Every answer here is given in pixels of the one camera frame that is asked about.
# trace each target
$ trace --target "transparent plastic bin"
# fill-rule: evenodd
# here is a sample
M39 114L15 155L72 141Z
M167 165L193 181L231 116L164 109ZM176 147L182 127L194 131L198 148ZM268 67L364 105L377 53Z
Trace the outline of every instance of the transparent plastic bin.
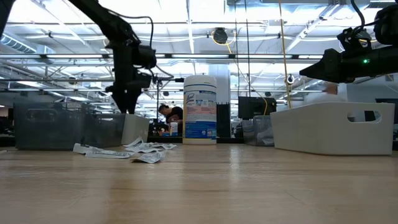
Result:
M255 116L252 121L242 121L243 139L245 144L252 146L274 146L270 116Z
M125 114L86 114L81 142L94 147L121 145Z
M14 103L16 147L73 149L80 142L87 112L81 103Z

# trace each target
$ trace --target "person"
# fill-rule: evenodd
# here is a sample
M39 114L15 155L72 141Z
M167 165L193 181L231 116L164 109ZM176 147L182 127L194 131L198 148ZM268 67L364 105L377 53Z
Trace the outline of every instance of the person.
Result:
M183 110L179 106L174 106L170 108L167 105L161 105L159 107L159 113L166 117L166 123L170 124L171 122L178 123L178 133L182 134L182 119L183 119Z
M322 94L321 96L308 95L304 100L304 105L326 102L348 102L348 100L338 95L338 84L327 83L324 94ZM350 120L351 122L355 122L355 115L353 114L353 112L348 113L347 117L348 120Z

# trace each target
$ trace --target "blue label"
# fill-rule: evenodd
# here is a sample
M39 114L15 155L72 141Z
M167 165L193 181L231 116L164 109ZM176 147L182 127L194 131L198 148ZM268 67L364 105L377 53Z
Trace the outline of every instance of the blue label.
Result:
M209 121L185 122L185 138L216 139L216 123Z

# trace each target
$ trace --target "black shirt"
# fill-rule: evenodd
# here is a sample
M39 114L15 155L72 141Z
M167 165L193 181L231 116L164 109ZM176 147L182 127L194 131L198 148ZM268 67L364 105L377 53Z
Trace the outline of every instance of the black shirt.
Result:
M172 116L177 115L178 119L182 119L183 118L183 110L181 109L181 107L179 106L175 106L172 108L172 112L166 116L166 122L169 122L169 118L171 118Z

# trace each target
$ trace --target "table surface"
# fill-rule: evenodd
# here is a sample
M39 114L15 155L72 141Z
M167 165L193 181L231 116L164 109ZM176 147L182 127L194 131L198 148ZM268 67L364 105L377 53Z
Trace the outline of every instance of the table surface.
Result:
M178 145L158 164L0 154L0 223L398 223L398 154Z

